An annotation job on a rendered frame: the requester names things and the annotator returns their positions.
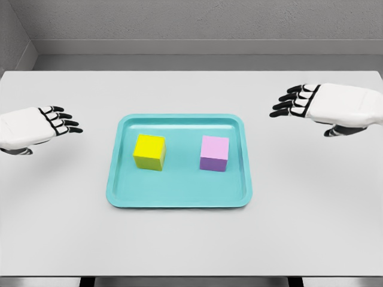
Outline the pink purple cube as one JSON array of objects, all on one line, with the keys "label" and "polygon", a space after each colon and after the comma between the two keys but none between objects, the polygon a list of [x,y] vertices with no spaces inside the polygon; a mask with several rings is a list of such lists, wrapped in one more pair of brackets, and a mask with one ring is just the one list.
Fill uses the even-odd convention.
[{"label": "pink purple cube", "polygon": [[225,172],[229,159],[229,138],[202,136],[200,169]]}]

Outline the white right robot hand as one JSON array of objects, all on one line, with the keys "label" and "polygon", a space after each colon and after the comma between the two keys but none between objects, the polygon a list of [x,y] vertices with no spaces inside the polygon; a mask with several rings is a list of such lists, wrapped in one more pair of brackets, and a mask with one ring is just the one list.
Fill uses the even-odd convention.
[{"label": "white right robot hand", "polygon": [[271,118],[294,116],[331,125],[325,137],[348,136],[383,126],[383,93],[341,84],[302,84],[286,91]]}]

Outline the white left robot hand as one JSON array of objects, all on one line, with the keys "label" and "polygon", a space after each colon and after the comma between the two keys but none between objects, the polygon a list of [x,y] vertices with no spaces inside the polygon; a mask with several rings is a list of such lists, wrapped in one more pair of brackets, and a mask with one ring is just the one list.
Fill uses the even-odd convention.
[{"label": "white left robot hand", "polygon": [[0,151],[32,155],[38,145],[67,133],[82,133],[72,115],[59,106],[30,107],[0,115]]}]

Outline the yellow cube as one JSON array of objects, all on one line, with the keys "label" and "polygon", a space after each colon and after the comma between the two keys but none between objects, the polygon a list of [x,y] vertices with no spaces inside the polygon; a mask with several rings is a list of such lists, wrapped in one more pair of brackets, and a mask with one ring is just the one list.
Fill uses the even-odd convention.
[{"label": "yellow cube", "polygon": [[166,156],[165,138],[139,134],[133,151],[137,168],[162,171]]}]

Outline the teal rectangular tray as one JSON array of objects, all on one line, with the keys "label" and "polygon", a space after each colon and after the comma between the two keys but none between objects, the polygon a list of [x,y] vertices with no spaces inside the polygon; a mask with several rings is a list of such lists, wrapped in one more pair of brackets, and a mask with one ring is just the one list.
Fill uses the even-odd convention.
[{"label": "teal rectangular tray", "polygon": [[[137,168],[138,136],[163,136],[163,170]],[[223,172],[201,170],[203,136],[229,138]],[[118,123],[106,198],[115,207],[243,207],[253,195],[245,127],[232,114],[130,114]]]}]

